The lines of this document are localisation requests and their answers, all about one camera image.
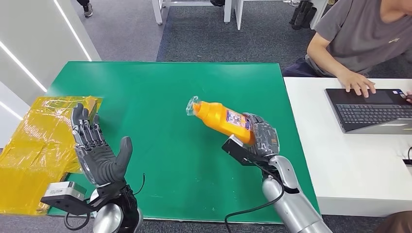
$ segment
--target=bottle label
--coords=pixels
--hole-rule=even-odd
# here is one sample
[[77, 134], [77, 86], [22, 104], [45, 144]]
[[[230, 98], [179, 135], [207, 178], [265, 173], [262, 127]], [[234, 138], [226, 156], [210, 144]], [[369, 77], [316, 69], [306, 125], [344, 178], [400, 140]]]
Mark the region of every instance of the bottle label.
[[250, 122], [242, 114], [227, 110], [226, 111], [226, 121], [231, 124], [241, 126], [247, 130], [250, 130]]

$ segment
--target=wire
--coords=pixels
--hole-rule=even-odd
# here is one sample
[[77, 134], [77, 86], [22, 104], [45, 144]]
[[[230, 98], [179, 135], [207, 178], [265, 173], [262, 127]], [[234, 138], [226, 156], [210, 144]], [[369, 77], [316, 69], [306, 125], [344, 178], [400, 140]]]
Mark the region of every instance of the wire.
[[137, 192], [135, 192], [135, 193], [133, 194], [133, 196], [141, 192], [141, 190], [143, 189], [143, 186], [144, 186], [144, 183], [145, 183], [145, 182], [146, 182], [146, 174], [143, 173], [143, 183], [142, 183], [142, 186], [140, 187], [139, 191], [137, 191]]
[[137, 191], [137, 192], [135, 192], [135, 193], [133, 194], [133, 196], [141, 192], [141, 190], [143, 189], [143, 186], [144, 186], [144, 183], [145, 183], [145, 182], [146, 182], [146, 174], [143, 173], [143, 183], [142, 183], [142, 186], [140, 187], [139, 191]]
[[73, 227], [73, 226], [71, 226], [71, 225], [69, 224], [68, 218], [69, 218], [69, 213], [66, 213], [66, 215], [65, 215], [65, 217], [64, 217], [64, 223], [65, 223], [66, 228], [69, 229], [69, 230], [71, 230], [71, 231], [78, 231], [78, 230], [80, 230], [81, 228], [85, 227], [85, 226], [89, 223], [89, 221], [90, 221], [90, 213], [87, 213], [85, 222], [84, 222], [82, 225], [78, 226], [78, 227]]
[[227, 231], [228, 231], [229, 233], [232, 233], [232, 231], [230, 230], [230, 227], [229, 227], [229, 223], [227, 222], [227, 219], [228, 219], [229, 217], [236, 216], [236, 215], [242, 215], [242, 214], [246, 214], [246, 213], [250, 213], [250, 212], [253, 212], [253, 211], [256, 211], [256, 210], [260, 210], [260, 209], [262, 209], [262, 208], [265, 208], [265, 207], [267, 207], [267, 206], [273, 205], [273, 204], [275, 204], [279, 199], [281, 199], [282, 196], [283, 196], [283, 194], [285, 193], [285, 186], [283, 186], [282, 181], [280, 181], [278, 177], [276, 177], [274, 174], [272, 174], [272, 173], [269, 172], [268, 170], [266, 170], [266, 169], [264, 169], [263, 167], [261, 167], [259, 164], [255, 163], [255, 162], [253, 162], [253, 161], [250, 161], [250, 162], [252, 162], [253, 164], [255, 164], [255, 166], [259, 167], [260, 170], [262, 170], [262, 171], [266, 172], [268, 175], [272, 176], [273, 179], [276, 180], [276, 181], [280, 184], [280, 186], [281, 186], [281, 188], [282, 188], [282, 191], [280, 192], [279, 197], [275, 198], [274, 200], [272, 200], [272, 201], [270, 201], [270, 202], [267, 202], [267, 203], [265, 203], [265, 204], [263, 204], [263, 205], [257, 206], [257, 207], [252, 208], [252, 209], [242, 210], [242, 211], [238, 211], [238, 212], [234, 212], [234, 213], [231, 213], [231, 214], [226, 215], [226, 217], [224, 217], [224, 224], [226, 225]]
[[409, 160], [409, 164], [410, 164], [410, 165], [412, 165], [412, 160], [411, 160], [411, 157], [410, 157], [410, 155], [409, 155], [409, 153], [411, 152], [411, 150], [412, 150], [412, 147], [409, 147], [409, 150], [408, 150], [408, 160]]

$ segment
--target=green table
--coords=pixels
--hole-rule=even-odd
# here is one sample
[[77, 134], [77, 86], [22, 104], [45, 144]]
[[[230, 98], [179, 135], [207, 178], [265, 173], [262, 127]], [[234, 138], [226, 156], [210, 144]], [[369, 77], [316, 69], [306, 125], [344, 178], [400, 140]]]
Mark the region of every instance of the green table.
[[[221, 146], [227, 136], [187, 116], [192, 96], [221, 102], [237, 112], [264, 117], [276, 127], [281, 154], [291, 161], [301, 187], [319, 211], [278, 64], [69, 62], [48, 96], [102, 97], [99, 110], [106, 140], [119, 150], [128, 135], [134, 145], [126, 180], [147, 218], [223, 221], [225, 215], [266, 202], [261, 172], [244, 167]], [[68, 180], [93, 186], [83, 174]], [[51, 208], [49, 215], [61, 215]], [[230, 221], [280, 222], [272, 207]]]

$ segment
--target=gray carpet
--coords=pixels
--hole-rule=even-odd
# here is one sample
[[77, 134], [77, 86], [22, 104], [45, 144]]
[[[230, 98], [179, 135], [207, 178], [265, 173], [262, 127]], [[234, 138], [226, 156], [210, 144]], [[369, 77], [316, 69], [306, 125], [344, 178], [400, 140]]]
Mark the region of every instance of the gray carpet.
[[164, 26], [157, 25], [150, 0], [90, 0], [90, 18], [71, 2], [103, 61], [156, 60]]
[[[382, 222], [382, 218], [324, 216], [325, 223], [334, 233], [371, 233]], [[69, 221], [73, 226], [80, 225], [83, 219]], [[76, 233], [91, 233], [93, 220]], [[233, 233], [287, 233], [282, 225], [256, 226], [233, 225]], [[181, 222], [145, 221], [139, 233], [227, 233], [223, 224], [199, 224]], [[73, 233], [65, 228], [60, 217], [1, 216], [0, 233]]]
[[[244, 3], [241, 30], [234, 17], [223, 23], [223, 8], [174, 7], [169, 10], [158, 61], [277, 62], [281, 68], [306, 54], [314, 31], [293, 30], [294, 8], [280, 1]], [[378, 65], [374, 78], [410, 77], [412, 66], [402, 57]]]

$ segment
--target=yellow plastic bag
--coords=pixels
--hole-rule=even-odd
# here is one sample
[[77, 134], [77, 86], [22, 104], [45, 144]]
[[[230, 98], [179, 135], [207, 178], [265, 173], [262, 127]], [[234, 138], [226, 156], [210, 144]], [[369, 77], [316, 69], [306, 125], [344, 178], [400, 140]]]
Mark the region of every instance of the yellow plastic bag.
[[96, 111], [101, 99], [39, 97], [33, 103], [0, 154], [0, 213], [46, 214], [40, 198], [47, 185], [80, 171], [70, 122], [79, 102]]

